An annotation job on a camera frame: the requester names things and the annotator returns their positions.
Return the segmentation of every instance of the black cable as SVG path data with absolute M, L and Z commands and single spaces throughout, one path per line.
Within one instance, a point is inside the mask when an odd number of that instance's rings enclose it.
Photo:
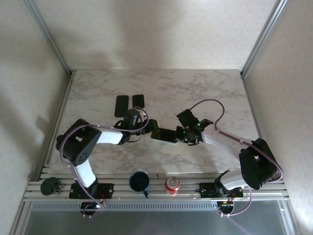
M 195 146 L 198 145 L 199 143 L 193 143 L 193 144 L 188 144 L 188 142 L 185 142 L 188 146 Z
M 136 141 L 127 141 L 127 143 L 135 143 L 137 141 L 139 141 L 141 139 L 141 135 L 139 136 L 139 139 L 137 139 Z
M 114 127 L 120 127 L 119 124 L 122 122 L 122 120 L 117 121 L 117 123 L 114 125 Z

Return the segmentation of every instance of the black mounting bracket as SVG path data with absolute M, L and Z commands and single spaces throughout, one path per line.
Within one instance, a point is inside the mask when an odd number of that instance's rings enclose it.
M 98 183 L 95 193 L 92 195 L 95 199 L 111 199 L 114 192 L 114 184 L 100 184 Z M 77 183 L 70 187 L 69 199 L 89 199 L 85 192 Z
M 225 188 L 223 188 L 223 194 L 218 192 L 215 187 L 215 183 L 200 183 L 199 184 L 200 189 L 197 190 L 198 193 L 200 193 L 201 198 L 243 198 L 244 194 L 242 191 L 242 188 L 234 188 L 229 192 Z

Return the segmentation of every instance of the red can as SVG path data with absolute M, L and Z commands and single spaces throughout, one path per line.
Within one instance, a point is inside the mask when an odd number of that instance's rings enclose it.
M 170 195 L 176 195 L 180 187 L 180 182 L 174 176 L 168 177 L 165 181 L 165 187 Z

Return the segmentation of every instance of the black knob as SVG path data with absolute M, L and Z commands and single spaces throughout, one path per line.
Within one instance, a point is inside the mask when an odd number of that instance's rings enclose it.
M 40 185 L 40 191 L 44 196 L 49 196 L 56 193 L 61 186 L 61 181 L 58 178 L 51 177 L 45 179 Z

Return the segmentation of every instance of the mug handle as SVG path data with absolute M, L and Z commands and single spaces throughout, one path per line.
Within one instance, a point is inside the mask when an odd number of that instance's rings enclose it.
M 145 195 L 147 199 L 150 197 L 146 190 L 144 190 L 143 194 Z

